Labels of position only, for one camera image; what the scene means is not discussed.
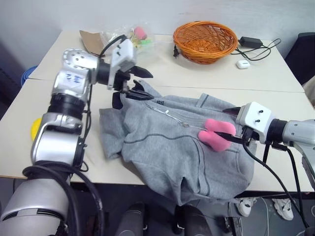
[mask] cardboard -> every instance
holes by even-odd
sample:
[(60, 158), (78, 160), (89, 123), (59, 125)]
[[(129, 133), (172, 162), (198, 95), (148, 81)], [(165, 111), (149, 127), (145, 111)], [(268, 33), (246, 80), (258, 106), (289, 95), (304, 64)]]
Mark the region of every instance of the cardboard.
[(89, 33), (80, 30), (83, 44), (89, 53), (98, 56), (104, 48), (102, 39), (99, 33)]

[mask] white sneaker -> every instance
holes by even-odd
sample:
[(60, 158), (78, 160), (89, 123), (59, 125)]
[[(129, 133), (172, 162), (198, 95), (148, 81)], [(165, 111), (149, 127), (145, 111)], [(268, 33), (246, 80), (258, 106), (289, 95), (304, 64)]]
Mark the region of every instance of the white sneaker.
[(293, 219), (293, 211), (290, 199), (272, 199), (277, 213), (285, 220)]
[(242, 216), (248, 217), (250, 215), (252, 206), (257, 202), (257, 198), (240, 198), (239, 203), (235, 204), (239, 213)]

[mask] gray hoodie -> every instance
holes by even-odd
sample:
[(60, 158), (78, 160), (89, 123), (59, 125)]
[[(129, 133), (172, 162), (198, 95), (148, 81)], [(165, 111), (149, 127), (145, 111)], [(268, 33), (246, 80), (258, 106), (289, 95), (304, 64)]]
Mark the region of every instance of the gray hoodie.
[[(222, 112), (235, 107), (207, 94), (199, 99), (164, 96), (140, 81), (155, 98), (137, 101), (121, 94), (123, 108), (100, 109), (101, 140), (109, 159), (132, 162), (145, 183), (178, 205), (191, 200), (228, 201), (248, 187), (253, 160), (240, 144), (215, 152), (198, 139), (208, 118), (242, 127)], [(255, 153), (256, 144), (250, 145)]]

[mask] pink object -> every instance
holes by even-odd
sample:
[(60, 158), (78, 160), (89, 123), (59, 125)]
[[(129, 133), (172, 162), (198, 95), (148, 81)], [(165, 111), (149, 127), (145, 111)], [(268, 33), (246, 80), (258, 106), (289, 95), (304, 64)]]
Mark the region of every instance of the pink object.
[(140, 39), (140, 40), (144, 40), (144, 39), (147, 38), (146, 33), (145, 33), (144, 30), (143, 30), (141, 27), (139, 27), (139, 26), (137, 26), (137, 27), (133, 30), (133, 32), (134, 32), (134, 35), (136, 35), (136, 37), (137, 37), (138, 39)]
[(207, 119), (205, 122), (205, 128), (207, 131), (200, 131), (198, 138), (208, 144), (214, 151), (224, 151), (231, 146), (231, 142), (222, 138), (216, 132), (224, 132), (231, 135), (236, 134), (235, 126), (230, 122), (219, 121), (215, 119)]

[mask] yellow ball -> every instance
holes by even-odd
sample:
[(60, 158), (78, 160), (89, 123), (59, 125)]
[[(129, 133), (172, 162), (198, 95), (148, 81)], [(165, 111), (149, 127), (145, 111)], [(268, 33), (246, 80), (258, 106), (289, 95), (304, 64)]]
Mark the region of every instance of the yellow ball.
[(31, 126), (31, 140), (34, 141), (41, 123), (41, 118), (36, 119)]

